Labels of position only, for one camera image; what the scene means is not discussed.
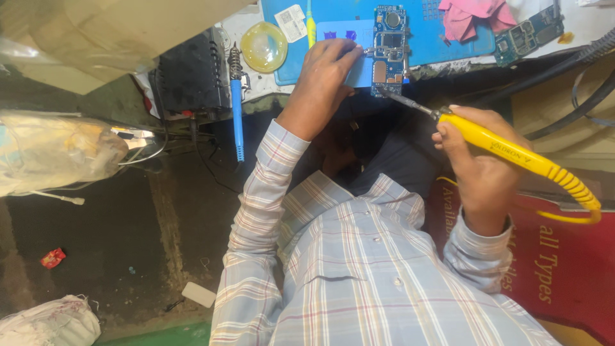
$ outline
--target rag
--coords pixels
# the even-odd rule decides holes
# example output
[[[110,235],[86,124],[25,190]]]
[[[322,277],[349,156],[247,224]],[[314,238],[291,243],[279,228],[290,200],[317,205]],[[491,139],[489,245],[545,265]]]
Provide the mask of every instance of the rag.
[[[476,36],[474,17],[487,18],[494,33],[517,24],[506,0],[442,0],[438,9],[446,11],[446,38],[459,42]]]

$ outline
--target round plastic container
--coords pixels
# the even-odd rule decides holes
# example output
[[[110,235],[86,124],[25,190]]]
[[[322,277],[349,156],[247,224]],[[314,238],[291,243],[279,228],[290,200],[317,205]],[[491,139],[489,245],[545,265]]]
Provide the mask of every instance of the round plastic container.
[[[288,41],[280,28],[260,22],[241,37],[240,47],[248,66],[266,73],[282,66],[288,52]]]

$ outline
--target circuit board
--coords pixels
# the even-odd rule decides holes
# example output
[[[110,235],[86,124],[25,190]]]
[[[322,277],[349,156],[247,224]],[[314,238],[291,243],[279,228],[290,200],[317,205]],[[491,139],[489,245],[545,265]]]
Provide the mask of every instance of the circuit board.
[[[553,6],[496,36],[494,56],[498,66],[507,66],[532,53],[564,32],[562,16],[555,18]]]
[[[406,10],[401,6],[378,5],[374,18],[374,44],[368,49],[373,54],[371,94],[384,97],[376,90],[402,93],[403,66],[408,47]]]

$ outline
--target barcode label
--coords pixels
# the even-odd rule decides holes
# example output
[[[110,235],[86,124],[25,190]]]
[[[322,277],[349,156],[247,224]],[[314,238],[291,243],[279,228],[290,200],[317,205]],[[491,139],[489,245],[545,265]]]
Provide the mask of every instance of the barcode label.
[[[301,6],[292,5],[288,9],[274,15],[274,17],[284,36],[286,36],[288,43],[293,43],[308,35],[308,29],[305,23],[303,23],[306,16],[303,14]]]

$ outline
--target yellow toothbrush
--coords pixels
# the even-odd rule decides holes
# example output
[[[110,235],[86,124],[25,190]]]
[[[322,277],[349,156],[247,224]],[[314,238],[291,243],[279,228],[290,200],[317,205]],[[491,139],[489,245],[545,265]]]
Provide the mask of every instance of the yellow toothbrush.
[[[306,28],[307,28],[307,44],[308,48],[311,48],[316,43],[316,22],[312,18],[312,0],[307,0],[307,13],[306,13]]]
[[[528,171],[542,175],[558,183],[559,186],[563,187],[584,209],[590,212],[590,217],[585,218],[565,217],[544,211],[536,211],[538,215],[569,223],[593,224],[600,221],[601,206],[598,199],[579,178],[575,177],[566,169],[561,168],[553,161],[514,144],[482,126],[455,115],[447,107],[443,107],[440,111],[431,110],[415,101],[397,95],[391,91],[384,90],[383,88],[378,88],[378,91],[386,97],[398,101],[410,108],[415,108],[429,114],[432,119],[438,122],[448,121],[452,123],[461,131],[461,134],[467,142],[488,150]]]

